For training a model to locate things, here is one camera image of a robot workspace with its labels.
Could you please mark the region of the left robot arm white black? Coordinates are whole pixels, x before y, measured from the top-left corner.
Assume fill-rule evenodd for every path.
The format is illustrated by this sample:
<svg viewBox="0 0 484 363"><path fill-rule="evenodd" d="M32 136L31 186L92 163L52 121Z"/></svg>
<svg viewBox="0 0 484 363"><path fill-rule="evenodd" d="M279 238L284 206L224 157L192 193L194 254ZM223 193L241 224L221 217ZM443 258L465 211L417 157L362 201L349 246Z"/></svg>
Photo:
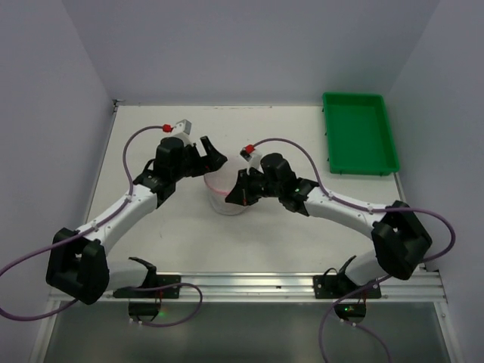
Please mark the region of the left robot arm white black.
<svg viewBox="0 0 484 363"><path fill-rule="evenodd" d="M162 139L141 174L129 179L123 197L76 230L59 230L53 239L46 283L86 305L109 290L149 293L159 287L155 265L137 257L115 265L108 263L107 256L132 227L175 193L177 182L218 171L227 162L208 137L200 140L204 155L180 136Z"/></svg>

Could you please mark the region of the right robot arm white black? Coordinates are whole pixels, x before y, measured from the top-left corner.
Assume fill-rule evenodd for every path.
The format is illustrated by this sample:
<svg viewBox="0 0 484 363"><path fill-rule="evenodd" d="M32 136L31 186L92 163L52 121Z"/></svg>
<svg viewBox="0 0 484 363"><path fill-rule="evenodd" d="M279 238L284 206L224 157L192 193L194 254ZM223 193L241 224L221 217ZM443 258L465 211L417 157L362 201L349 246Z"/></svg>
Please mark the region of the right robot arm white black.
<svg viewBox="0 0 484 363"><path fill-rule="evenodd" d="M317 278L315 283L331 298L374 285L387 275L408 280L432 244L418 217L400 200L391 206L344 200L333 191L323 191L318 182L296 176L279 153L263 156L243 149L240 155L248 167L238 171L227 203L252 206L263 197L273 197L292 213L336 222L371 239L372 251L350 257L335 275Z"/></svg>

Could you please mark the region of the white mesh laundry bag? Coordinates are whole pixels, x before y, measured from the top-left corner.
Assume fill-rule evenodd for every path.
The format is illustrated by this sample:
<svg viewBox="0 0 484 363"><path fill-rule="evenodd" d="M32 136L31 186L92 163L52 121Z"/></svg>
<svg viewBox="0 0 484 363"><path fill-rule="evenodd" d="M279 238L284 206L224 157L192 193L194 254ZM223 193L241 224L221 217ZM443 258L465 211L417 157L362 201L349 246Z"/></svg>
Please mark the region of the white mesh laundry bag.
<svg viewBox="0 0 484 363"><path fill-rule="evenodd" d="M244 206L227 203L225 198L236 184L238 171L244 169L245 165L246 163L240 157L229 157L221 169L207 173L203 177L209 202L218 214L236 216L244 211Z"/></svg>

